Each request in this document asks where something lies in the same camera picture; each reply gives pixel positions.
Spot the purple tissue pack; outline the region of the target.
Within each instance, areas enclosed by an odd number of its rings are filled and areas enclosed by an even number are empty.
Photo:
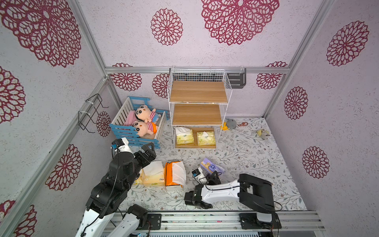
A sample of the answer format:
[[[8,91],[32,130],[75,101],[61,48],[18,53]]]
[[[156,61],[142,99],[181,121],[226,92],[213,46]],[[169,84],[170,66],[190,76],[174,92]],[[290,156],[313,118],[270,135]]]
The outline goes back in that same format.
[[[208,158],[205,158],[200,166],[205,169],[205,171],[209,174],[212,174],[214,171],[216,171],[219,175],[222,175],[223,173],[225,173],[225,169],[222,168],[221,166],[213,163],[212,161],[210,161]]]

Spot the yellow tissue pack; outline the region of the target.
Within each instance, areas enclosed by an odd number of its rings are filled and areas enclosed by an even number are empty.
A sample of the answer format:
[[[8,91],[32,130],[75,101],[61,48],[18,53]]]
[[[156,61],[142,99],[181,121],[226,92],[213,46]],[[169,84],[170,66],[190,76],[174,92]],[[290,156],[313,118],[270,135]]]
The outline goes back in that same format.
[[[139,172],[138,178],[134,181],[133,185],[135,185],[135,186],[137,186],[137,185],[143,185],[144,184],[144,179],[145,179],[145,173],[144,173],[143,170],[141,170]]]
[[[165,172],[162,161],[151,162],[143,168],[143,185],[147,187],[165,186]]]

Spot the orange tissue pack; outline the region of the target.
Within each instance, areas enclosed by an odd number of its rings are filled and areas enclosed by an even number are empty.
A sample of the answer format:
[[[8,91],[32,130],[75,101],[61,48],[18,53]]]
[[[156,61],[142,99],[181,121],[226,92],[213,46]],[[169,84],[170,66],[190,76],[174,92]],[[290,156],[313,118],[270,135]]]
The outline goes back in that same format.
[[[165,164],[165,188],[167,191],[182,190],[186,184],[186,169],[181,161]]]

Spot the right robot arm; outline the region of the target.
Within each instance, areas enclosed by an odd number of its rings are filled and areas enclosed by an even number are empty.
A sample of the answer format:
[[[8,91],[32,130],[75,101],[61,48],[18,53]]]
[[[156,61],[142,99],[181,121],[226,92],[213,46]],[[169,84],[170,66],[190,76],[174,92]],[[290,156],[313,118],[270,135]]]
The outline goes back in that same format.
[[[280,229],[271,182],[252,175],[240,174],[237,180],[222,184],[217,171],[204,177],[197,171],[193,171],[192,175],[198,185],[194,190],[185,193],[186,205],[211,209],[217,202],[239,202],[256,212],[242,218],[243,227]]]

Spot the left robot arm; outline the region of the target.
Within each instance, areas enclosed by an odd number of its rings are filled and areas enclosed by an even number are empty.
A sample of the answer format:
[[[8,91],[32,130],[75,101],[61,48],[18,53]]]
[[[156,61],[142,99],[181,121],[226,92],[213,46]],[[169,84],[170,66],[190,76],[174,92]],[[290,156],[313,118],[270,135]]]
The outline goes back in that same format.
[[[76,233],[78,237],[99,237],[127,198],[129,190],[140,178],[143,168],[153,162],[157,154],[153,143],[145,144],[133,153],[127,142],[116,139],[111,145],[112,161],[106,175],[90,194],[83,219]]]

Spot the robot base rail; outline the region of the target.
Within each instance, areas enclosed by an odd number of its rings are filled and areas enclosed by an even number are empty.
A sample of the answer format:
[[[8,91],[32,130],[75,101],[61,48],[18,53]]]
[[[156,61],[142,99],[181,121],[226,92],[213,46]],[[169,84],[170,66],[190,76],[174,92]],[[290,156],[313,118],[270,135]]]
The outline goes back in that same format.
[[[169,233],[219,235],[251,233],[259,236],[278,236],[285,232],[315,232],[325,236],[325,227],[315,211],[280,211],[269,223],[260,222],[254,211],[193,211],[193,212],[149,212],[138,218],[134,214],[113,213],[102,219],[93,211],[86,211],[77,232],[78,237],[128,237],[157,236]]]

